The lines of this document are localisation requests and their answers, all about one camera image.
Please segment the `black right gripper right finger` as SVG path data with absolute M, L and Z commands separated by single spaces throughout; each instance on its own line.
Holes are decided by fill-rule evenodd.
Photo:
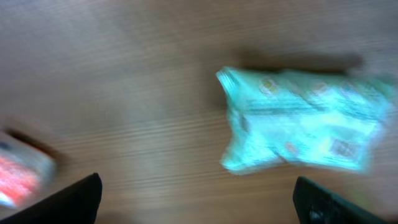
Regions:
M 306 177 L 297 178 L 293 203 L 301 224 L 387 223 Z

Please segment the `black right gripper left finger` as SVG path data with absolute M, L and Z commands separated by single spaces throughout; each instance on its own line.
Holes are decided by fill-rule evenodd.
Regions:
M 39 203 L 1 220 L 1 224 L 94 224 L 103 184 L 93 173 Z

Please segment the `red tissue packet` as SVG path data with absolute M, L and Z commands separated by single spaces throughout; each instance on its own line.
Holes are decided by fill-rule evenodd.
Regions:
M 17 133 L 1 132 L 1 205 L 17 208 L 38 194 L 56 171 L 51 154 Z

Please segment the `teal wipes packet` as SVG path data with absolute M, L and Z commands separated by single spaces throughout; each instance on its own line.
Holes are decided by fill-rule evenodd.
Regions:
M 389 77 L 225 67 L 232 138 L 221 165 L 247 174 L 283 163 L 366 172 L 393 109 Z

